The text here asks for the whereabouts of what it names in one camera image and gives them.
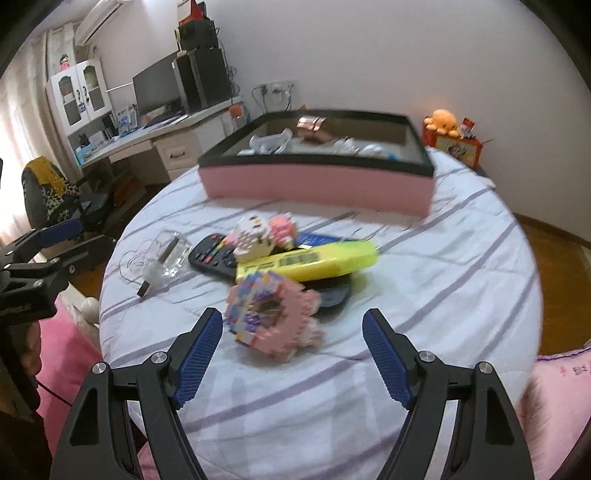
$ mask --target stuffed toy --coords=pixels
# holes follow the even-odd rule
[[[433,116],[425,119],[425,125],[427,130],[436,130],[440,135],[449,135],[455,138],[460,136],[456,117],[448,110],[435,110]]]

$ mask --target white bedsheet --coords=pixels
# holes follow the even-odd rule
[[[371,238],[378,263],[354,275],[345,308],[322,318],[326,343],[289,364],[249,352],[224,333],[196,398],[180,410],[210,480],[375,479],[406,411],[390,399],[361,334],[371,307],[419,350],[449,364],[493,363],[515,403],[541,331],[540,282],[529,244],[499,197],[447,154],[429,149],[437,187],[425,219],[344,207],[208,201],[197,170],[177,179],[129,224],[109,262],[100,341],[112,367],[141,363],[190,330],[207,306],[223,311],[228,287],[191,269],[136,296],[120,263],[162,229],[196,244],[229,232],[246,212],[291,212],[300,229]],[[140,425],[136,404],[132,418]],[[439,479],[451,438],[448,405],[428,479]]]

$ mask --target speaker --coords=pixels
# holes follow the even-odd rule
[[[216,26],[211,20],[191,20],[177,29],[177,42],[181,50],[217,48]]]

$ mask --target lego block figure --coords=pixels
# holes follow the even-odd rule
[[[225,318],[236,340],[279,361],[318,347],[324,332],[311,317],[320,294],[274,272],[255,272],[230,289]]]
[[[297,238],[297,226],[290,213],[275,215],[269,219],[271,238],[283,250],[292,250]]]
[[[267,257],[275,248],[271,227],[258,215],[243,217],[226,237],[226,244],[235,247],[234,257],[238,263]]]

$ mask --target hello kitty block figure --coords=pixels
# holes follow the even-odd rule
[[[292,250],[297,238],[297,225],[290,213],[281,213],[269,219],[271,238],[283,250]]]
[[[238,263],[267,257],[275,248],[269,223],[258,215],[243,217],[226,237],[226,244],[235,247]]]

